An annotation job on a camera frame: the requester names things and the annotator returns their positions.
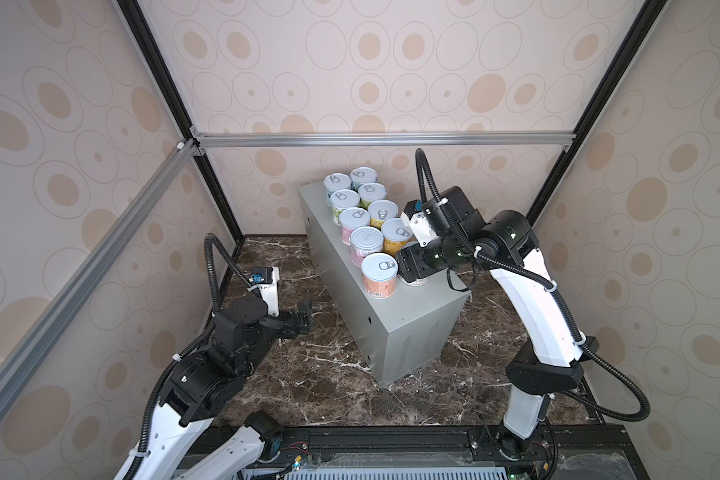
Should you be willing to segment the light green label can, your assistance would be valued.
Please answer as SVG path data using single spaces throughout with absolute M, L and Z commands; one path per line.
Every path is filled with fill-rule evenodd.
M 333 222 L 339 224 L 340 214 L 348 208 L 357 207 L 360 204 L 360 196 L 352 189 L 340 189 L 330 195 L 329 203 Z

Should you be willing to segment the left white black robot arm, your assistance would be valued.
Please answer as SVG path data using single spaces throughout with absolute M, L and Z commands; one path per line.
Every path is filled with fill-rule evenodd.
M 204 239 L 212 298 L 211 322 L 184 350 L 174 354 L 147 400 L 139 439 L 117 473 L 119 479 L 170 479 L 189 448 L 223 407 L 245 386 L 280 339 L 310 332 L 312 300 L 293 310 L 278 301 L 279 270 L 257 267 L 243 273 L 213 233 Z M 223 306 L 215 259 L 221 257 L 246 293 Z

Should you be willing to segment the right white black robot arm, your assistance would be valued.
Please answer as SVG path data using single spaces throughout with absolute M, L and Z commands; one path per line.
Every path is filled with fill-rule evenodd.
M 548 406 L 562 394 L 587 408 L 622 422 L 648 418 L 651 407 L 641 388 L 597 353 L 596 338 L 578 327 L 557 284 L 546 268 L 529 220 L 504 210 L 485 220 L 458 186 L 439 190 L 422 149 L 415 152 L 420 197 L 409 202 L 403 222 L 415 241 L 396 254 L 398 274 L 407 283 L 450 273 L 469 265 L 474 275 L 487 271 L 503 288 L 524 325 L 528 339 L 506 368 L 511 384 L 507 410 L 494 442 L 506 457 L 527 450 Z M 639 408 L 613 411 L 578 394 L 583 365 L 592 361 L 630 391 Z

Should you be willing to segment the teal label can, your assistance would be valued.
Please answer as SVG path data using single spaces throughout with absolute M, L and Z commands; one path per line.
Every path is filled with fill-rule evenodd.
M 351 179 L 351 185 L 354 190 L 357 190 L 362 185 L 368 183 L 375 183 L 378 179 L 378 172 L 370 167 L 361 166 L 353 169 L 349 177 Z
M 339 190 L 352 189 L 351 178 L 343 173 L 332 173 L 323 179 L 326 204 L 331 207 L 331 195 Z

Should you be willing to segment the yellow label can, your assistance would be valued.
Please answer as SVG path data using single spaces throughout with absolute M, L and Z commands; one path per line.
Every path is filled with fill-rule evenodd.
M 413 233 L 401 218 L 385 221 L 381 227 L 384 237 L 383 252 L 395 257 L 396 254 L 411 240 Z
M 370 215 L 370 225 L 381 229 L 383 224 L 399 214 L 398 206 L 390 200 L 376 200 L 367 207 Z

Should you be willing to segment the orange label can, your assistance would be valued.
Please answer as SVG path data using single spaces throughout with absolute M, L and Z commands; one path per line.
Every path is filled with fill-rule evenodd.
M 395 291 L 398 264 L 386 253 L 367 256 L 361 264 L 365 292 L 376 299 L 389 298 Z

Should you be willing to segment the pink label can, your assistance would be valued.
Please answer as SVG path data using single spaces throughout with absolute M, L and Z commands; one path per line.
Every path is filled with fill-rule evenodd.
M 384 236 L 382 232 L 371 226 L 355 229 L 350 235 L 350 258 L 352 263 L 360 267 L 363 260 L 383 250 Z
M 341 241 L 350 245 L 351 234 L 358 228 L 369 226 L 370 220 L 370 214 L 363 208 L 350 207 L 343 210 L 338 217 Z

